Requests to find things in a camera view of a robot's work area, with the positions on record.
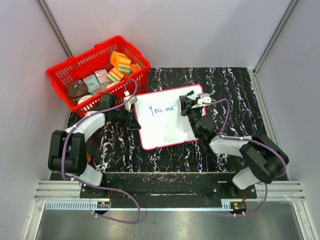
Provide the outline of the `blue capped whiteboard marker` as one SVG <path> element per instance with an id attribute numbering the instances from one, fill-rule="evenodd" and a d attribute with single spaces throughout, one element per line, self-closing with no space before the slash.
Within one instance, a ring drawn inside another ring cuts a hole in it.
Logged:
<path id="1" fill-rule="evenodd" d="M 185 95 L 183 95 L 183 97 L 189 97 L 189 96 L 191 96 L 191 95 L 193 95 L 193 94 L 194 94 L 194 91 L 191 90 L 190 92 L 188 92 L 188 93 L 186 93 Z"/>

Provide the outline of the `pink framed whiteboard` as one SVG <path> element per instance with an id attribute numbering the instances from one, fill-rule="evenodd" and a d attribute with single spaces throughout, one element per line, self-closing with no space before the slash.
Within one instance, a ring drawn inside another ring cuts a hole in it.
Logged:
<path id="1" fill-rule="evenodd" d="M 134 104 L 141 146 L 149 151 L 196 141 L 186 116 L 181 116 L 179 96 L 190 92 L 194 100 L 203 93 L 199 84 L 139 94 Z"/>

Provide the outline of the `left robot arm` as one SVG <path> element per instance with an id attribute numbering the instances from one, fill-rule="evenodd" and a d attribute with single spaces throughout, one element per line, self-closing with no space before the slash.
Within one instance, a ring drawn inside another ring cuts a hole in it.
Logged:
<path id="1" fill-rule="evenodd" d="M 132 107 L 137 102 L 135 96 L 125 92 L 124 109 L 116 107 L 118 97 L 104 93 L 101 101 L 78 123 L 65 130 L 56 130 L 51 135 L 48 168 L 61 173 L 63 177 L 77 178 L 91 185 L 91 192 L 98 198 L 107 195 L 108 185 L 103 181 L 103 174 L 88 163 L 87 140 L 108 122 L 124 124 L 129 130 L 140 130 Z"/>

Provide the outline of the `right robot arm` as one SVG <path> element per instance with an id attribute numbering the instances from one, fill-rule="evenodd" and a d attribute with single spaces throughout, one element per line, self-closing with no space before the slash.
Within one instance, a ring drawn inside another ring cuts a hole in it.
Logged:
<path id="1" fill-rule="evenodd" d="M 188 94 L 181 95 L 179 102 L 181 116 L 188 118 L 193 135 L 207 152 L 237 156 L 245 160 L 244 169 L 238 171 L 227 186 L 231 197 L 239 198 L 251 185 L 268 185 L 286 175 L 289 158 L 266 134 L 259 132 L 243 137 L 223 134 L 230 115 L 227 99 L 213 101 L 208 93 L 200 93 L 195 99 L 191 99 Z M 227 106 L 225 120 L 219 133 L 216 133 L 213 118 L 204 115 L 203 109 L 223 102 Z"/>

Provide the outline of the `striped sponge block lower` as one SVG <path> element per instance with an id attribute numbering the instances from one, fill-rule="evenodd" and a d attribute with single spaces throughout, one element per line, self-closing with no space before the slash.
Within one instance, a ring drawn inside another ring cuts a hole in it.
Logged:
<path id="1" fill-rule="evenodd" d="M 112 82 L 120 82 L 125 77 L 125 74 L 114 67 L 108 72 L 107 77 Z"/>

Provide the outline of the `striped sponge block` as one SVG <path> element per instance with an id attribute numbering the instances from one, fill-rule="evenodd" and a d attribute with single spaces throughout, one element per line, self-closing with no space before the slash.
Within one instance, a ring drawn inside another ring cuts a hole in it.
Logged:
<path id="1" fill-rule="evenodd" d="M 131 60 L 127 57 L 120 57 L 117 60 L 116 65 L 117 65 L 117 69 L 126 75 L 129 75 L 132 72 Z"/>
<path id="2" fill-rule="evenodd" d="M 107 77 L 112 82 L 120 82 L 125 77 L 125 74 L 114 67 L 108 72 Z"/>

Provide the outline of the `pink small box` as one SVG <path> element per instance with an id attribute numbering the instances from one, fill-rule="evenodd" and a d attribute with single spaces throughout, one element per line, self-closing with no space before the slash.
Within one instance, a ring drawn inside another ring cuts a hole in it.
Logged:
<path id="1" fill-rule="evenodd" d="M 110 79 L 108 78 L 108 72 L 106 69 L 96 70 L 94 74 L 100 85 L 110 83 Z"/>

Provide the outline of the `teal small box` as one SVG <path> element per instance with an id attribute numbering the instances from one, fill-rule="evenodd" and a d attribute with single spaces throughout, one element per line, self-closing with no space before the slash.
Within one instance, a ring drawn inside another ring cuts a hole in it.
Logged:
<path id="1" fill-rule="evenodd" d="M 86 84 L 87 90 L 90 95 L 94 95 L 93 94 L 94 89 L 100 86 L 99 81 L 94 74 L 83 78 L 83 82 Z"/>

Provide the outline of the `orange cylindrical bottle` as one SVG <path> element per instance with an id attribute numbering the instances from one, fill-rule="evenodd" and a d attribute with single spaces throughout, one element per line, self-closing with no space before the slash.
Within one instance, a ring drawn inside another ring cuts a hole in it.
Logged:
<path id="1" fill-rule="evenodd" d="M 92 160 L 92 156 L 87 152 L 86 157 L 87 157 L 87 163 L 90 163 Z"/>

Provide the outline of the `brown round doughnut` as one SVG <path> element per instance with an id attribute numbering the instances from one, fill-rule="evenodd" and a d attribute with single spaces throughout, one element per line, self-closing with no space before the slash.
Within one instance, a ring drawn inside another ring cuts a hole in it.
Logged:
<path id="1" fill-rule="evenodd" d="M 78 100 L 86 95 L 89 95 L 88 87 L 83 80 L 76 80 L 66 87 L 67 95 L 72 100 Z"/>

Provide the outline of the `red plastic basket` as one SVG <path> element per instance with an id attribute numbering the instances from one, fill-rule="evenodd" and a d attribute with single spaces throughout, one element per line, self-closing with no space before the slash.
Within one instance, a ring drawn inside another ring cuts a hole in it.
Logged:
<path id="1" fill-rule="evenodd" d="M 67 93 L 67 86 L 76 80 L 82 80 L 94 74 L 95 71 L 106 69 L 110 71 L 113 65 L 110 63 L 110 55 L 113 51 L 125 54 L 134 64 L 141 69 L 132 75 L 125 77 L 121 82 L 107 89 L 107 93 L 116 95 L 123 102 L 125 82 L 129 78 L 137 82 L 136 94 L 147 92 L 148 74 L 151 68 L 149 61 L 130 42 L 120 35 L 116 35 L 104 42 L 97 43 L 92 49 L 78 55 L 71 56 L 65 61 L 47 69 L 46 74 L 57 95 L 66 103 L 71 112 L 84 117 L 87 112 L 101 101 L 102 93 L 91 96 L 88 100 L 77 104 Z"/>

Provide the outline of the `aluminium rail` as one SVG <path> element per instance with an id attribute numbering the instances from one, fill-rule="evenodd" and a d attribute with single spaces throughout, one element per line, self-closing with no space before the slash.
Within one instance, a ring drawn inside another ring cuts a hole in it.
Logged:
<path id="1" fill-rule="evenodd" d="M 201 195 L 200 193 L 133 193 L 132 197 L 116 191 L 93 197 L 88 189 L 72 181 L 41 181 L 34 199 L 44 201 L 50 210 L 89 211 L 232 211 L 234 203 L 303 202 L 305 196 L 297 181 L 275 181 L 268 187 L 257 184 L 245 196 L 227 198 L 224 196 Z"/>

